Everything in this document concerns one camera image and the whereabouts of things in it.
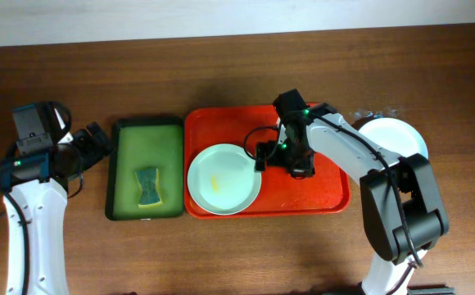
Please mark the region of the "red tray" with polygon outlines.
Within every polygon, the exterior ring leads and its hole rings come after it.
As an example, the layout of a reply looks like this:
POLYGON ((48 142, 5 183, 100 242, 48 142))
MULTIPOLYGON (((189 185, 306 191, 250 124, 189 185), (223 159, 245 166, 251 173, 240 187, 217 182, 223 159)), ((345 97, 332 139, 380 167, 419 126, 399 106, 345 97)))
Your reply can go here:
MULTIPOLYGON (((242 146, 254 128, 275 125, 278 115, 270 105, 210 107, 192 111, 184 122, 184 168, 204 149, 230 143, 242 146)), ((235 218, 333 214, 351 200, 349 177, 327 157, 314 156, 315 175, 293 179, 283 168, 270 166, 262 173, 256 200, 235 218)))

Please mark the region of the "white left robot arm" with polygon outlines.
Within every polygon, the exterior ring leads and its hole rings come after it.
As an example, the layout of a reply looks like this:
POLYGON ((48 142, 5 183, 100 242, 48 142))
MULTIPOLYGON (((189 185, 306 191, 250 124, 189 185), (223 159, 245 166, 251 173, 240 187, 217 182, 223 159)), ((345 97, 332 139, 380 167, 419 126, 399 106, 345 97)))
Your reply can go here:
POLYGON ((108 156, 96 122, 0 166, 8 222, 8 294, 67 294, 63 224, 68 183, 108 156))

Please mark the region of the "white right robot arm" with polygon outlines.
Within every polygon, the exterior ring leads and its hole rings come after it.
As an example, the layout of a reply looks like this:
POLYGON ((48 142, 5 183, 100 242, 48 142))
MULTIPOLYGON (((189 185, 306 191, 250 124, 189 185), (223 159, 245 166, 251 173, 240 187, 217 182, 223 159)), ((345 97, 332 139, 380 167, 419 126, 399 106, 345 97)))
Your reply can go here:
POLYGON ((256 170, 281 166, 293 178, 314 173, 322 154, 360 187, 364 232, 374 250, 360 294, 443 294, 451 288, 409 287, 422 258, 449 229, 429 160, 402 156, 374 143, 348 125, 327 104, 277 106, 277 140, 259 143, 256 170))

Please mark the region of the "cream white plate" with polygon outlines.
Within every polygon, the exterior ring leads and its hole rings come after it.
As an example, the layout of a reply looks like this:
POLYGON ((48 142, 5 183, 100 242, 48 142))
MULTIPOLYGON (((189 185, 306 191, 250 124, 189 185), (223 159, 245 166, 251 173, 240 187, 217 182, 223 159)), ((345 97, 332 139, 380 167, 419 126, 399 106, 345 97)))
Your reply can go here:
POLYGON ((361 119, 358 119, 356 120, 354 123, 351 124, 351 126, 356 129, 357 131, 360 131, 361 128, 368 124, 370 121, 372 120, 372 118, 368 118, 368 117, 365 117, 365 118, 361 118, 361 119))

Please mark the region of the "light blue plate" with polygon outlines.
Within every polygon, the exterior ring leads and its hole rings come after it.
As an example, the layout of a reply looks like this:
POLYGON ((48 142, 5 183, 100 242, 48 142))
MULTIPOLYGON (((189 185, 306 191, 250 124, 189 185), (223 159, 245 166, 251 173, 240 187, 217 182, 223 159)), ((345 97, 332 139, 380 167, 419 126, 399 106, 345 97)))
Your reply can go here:
POLYGON ((386 150, 404 157, 420 154, 429 158, 427 144, 422 135, 403 120, 373 119, 360 127, 360 133, 386 150))

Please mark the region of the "mint green plate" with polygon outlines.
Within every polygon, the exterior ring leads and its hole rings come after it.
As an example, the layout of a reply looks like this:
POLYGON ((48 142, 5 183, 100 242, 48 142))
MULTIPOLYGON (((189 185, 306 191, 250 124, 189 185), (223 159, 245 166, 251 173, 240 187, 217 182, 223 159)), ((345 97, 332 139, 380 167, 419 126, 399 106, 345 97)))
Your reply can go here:
POLYGON ((258 197, 262 175, 242 147, 221 143, 198 153, 188 168, 188 192, 203 210, 235 215, 258 197))

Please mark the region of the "green tray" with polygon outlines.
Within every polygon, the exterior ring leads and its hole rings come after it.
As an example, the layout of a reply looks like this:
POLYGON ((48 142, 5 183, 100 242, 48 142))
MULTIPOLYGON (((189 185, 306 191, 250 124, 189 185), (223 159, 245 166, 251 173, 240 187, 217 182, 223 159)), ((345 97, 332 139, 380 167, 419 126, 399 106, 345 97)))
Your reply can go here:
POLYGON ((183 121, 173 116, 120 119, 111 131, 105 216, 109 220, 172 218, 183 213, 183 121), (139 205, 137 173, 156 170, 161 202, 139 205))

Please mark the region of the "yellow green sponge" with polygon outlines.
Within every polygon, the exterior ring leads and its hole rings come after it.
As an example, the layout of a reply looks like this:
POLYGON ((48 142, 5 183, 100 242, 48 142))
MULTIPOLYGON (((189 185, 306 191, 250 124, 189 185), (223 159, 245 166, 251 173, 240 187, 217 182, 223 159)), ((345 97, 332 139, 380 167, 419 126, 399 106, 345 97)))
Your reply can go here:
POLYGON ((157 168, 137 170, 136 179, 141 193, 138 199, 140 208, 155 207, 163 203, 160 192, 159 170, 157 168))

